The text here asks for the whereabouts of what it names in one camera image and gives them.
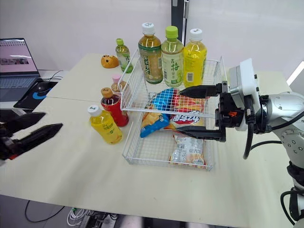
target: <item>green bottle cap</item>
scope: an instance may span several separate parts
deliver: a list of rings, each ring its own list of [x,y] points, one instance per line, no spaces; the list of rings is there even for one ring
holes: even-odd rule
[[[166,38],[177,38],[179,37],[178,29],[176,26],[168,26],[166,28]]]
[[[123,42],[123,41],[124,41],[123,39],[118,38],[118,39],[116,39],[116,44],[117,44],[117,45],[124,45],[124,42]]]

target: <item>red bottle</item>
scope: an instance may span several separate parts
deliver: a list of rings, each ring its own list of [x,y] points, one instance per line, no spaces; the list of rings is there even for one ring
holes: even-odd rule
[[[103,95],[101,105],[111,113],[117,126],[126,126],[129,122],[129,117],[126,111],[120,110],[120,96],[113,94],[112,90],[107,87],[101,90],[101,94]]]

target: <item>chip bag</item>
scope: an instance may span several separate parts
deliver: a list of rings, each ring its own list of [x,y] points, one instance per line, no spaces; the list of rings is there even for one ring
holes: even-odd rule
[[[173,88],[165,89],[158,93],[152,100],[149,109],[157,109],[160,111],[170,110],[172,97],[174,93]],[[162,113],[144,113],[142,118],[142,126],[140,137],[144,138],[147,135],[155,132],[163,127],[168,126],[170,121],[169,114]]]
[[[170,115],[170,123],[164,130],[174,130],[183,126],[204,126],[205,118],[200,117],[204,111],[205,99],[189,98],[174,91],[172,98],[173,110],[185,114]]]
[[[202,139],[177,135],[174,135],[174,139],[177,144],[174,152],[169,157],[169,161],[174,163],[187,163],[187,165],[193,167],[206,164],[203,156],[204,141]]]
[[[144,138],[152,132],[167,126],[169,124],[169,116],[169,114],[162,113],[144,113],[140,137]]]

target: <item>computer mouse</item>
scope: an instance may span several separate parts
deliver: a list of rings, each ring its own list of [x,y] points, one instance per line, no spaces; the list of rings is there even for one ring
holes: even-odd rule
[[[50,82],[39,82],[37,91],[38,92],[45,92],[51,87]]]

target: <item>blue snack bag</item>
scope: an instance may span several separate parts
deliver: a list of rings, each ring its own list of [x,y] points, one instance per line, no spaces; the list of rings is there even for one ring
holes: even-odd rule
[[[171,107],[174,88],[169,88],[161,91],[151,101],[150,109],[160,111],[169,111]],[[170,123],[170,115],[162,113],[144,113],[142,118],[142,127],[140,137],[144,138],[147,135],[155,132]]]
[[[140,137],[147,135],[169,125],[170,115],[162,113],[144,113]]]

